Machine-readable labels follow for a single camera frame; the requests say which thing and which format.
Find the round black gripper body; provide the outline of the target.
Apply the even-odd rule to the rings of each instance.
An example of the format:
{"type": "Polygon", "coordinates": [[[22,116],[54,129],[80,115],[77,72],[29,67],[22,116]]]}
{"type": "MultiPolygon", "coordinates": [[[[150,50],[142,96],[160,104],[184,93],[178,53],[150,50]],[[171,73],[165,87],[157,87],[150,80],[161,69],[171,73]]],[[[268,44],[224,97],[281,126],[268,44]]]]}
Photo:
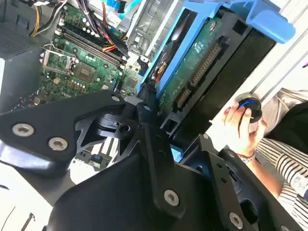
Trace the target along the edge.
{"type": "Polygon", "coordinates": [[[222,231],[209,182],[177,165],[182,218],[149,209],[142,161],[129,157],[65,192],[56,202],[49,231],[222,231]]]}

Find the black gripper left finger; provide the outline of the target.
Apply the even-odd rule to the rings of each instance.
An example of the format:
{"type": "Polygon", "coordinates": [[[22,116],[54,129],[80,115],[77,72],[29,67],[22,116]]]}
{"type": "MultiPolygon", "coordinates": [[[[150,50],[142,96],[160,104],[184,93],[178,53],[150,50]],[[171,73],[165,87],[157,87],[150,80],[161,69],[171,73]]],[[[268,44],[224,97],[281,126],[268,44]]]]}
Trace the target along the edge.
{"type": "Polygon", "coordinates": [[[149,209],[180,219],[186,205],[179,197],[177,165],[167,134],[156,124],[156,113],[156,92],[150,87],[136,105],[102,90],[4,113],[0,160],[44,176],[61,176],[83,148],[115,136],[120,140],[115,164],[133,156],[142,161],[149,209]]]}

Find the person's bare hand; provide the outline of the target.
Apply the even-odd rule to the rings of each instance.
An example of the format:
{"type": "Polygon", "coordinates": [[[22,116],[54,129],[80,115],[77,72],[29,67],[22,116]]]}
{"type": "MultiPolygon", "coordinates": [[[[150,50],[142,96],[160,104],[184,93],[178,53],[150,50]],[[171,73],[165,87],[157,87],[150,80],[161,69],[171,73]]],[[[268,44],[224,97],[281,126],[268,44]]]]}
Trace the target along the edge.
{"type": "Polygon", "coordinates": [[[224,126],[227,145],[241,157],[252,157],[254,149],[262,140],[267,124],[261,118],[257,122],[254,131],[249,131],[252,111],[249,108],[240,107],[235,101],[223,114],[222,124],[224,126]]]}

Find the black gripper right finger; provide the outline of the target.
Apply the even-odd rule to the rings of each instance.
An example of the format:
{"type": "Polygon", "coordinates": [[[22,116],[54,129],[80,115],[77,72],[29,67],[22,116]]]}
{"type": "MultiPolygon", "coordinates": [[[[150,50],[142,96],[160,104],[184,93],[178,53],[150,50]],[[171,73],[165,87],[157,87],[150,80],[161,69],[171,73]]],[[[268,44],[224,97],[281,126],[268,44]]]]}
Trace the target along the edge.
{"type": "Polygon", "coordinates": [[[300,231],[254,174],[229,149],[199,135],[180,162],[186,231],[300,231]]]}

